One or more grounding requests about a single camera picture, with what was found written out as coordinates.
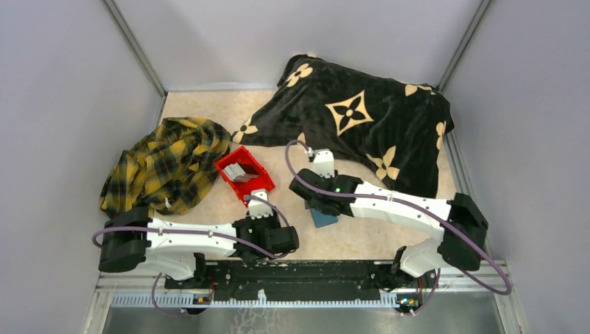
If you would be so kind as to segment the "blue card holder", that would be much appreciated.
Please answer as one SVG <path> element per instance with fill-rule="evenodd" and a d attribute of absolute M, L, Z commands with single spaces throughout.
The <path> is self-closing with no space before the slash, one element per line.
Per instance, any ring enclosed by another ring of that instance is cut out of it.
<path fill-rule="evenodd" d="M 338 222 L 338 217 L 322 214 L 317 209 L 311 209 L 310 213 L 315 228 L 323 228 Z"/>

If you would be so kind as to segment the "red plastic bin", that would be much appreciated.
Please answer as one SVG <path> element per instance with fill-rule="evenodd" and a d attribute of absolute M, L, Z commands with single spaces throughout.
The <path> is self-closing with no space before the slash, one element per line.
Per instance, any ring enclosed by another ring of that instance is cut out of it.
<path fill-rule="evenodd" d="M 244 181 L 235 180 L 225 171 L 228 166 L 239 165 L 245 172 Z M 234 191 L 237 198 L 246 205 L 245 196 L 250 195 L 253 191 L 264 189 L 267 192 L 275 188 L 275 184 L 262 164 L 244 146 L 238 147 L 225 157 L 218 160 L 215 164 L 217 171 L 223 180 Z"/>

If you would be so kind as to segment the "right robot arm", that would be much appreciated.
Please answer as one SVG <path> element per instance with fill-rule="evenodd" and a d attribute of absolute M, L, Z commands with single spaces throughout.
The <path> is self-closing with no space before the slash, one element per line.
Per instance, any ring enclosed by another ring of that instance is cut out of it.
<path fill-rule="evenodd" d="M 389 269 L 375 275 L 379 289 L 409 287 L 438 268 L 477 271 L 481 267 L 488 222 L 470 196 L 423 198 L 350 175 L 325 178 L 307 168 L 294 176 L 289 189 L 328 216 L 373 218 L 428 235 L 418 244 L 398 249 Z"/>

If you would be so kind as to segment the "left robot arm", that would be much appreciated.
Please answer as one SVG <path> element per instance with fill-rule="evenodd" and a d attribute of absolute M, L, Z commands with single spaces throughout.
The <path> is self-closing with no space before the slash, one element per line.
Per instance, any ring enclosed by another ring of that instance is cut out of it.
<path fill-rule="evenodd" d="M 206 255 L 252 262 L 276 259 L 299 248 L 296 228 L 281 225 L 276 214 L 196 225 L 153 218 L 145 206 L 107 221 L 93 235 L 93 243 L 100 249 L 98 269 L 103 273 L 141 269 L 192 288 L 207 282 Z"/>

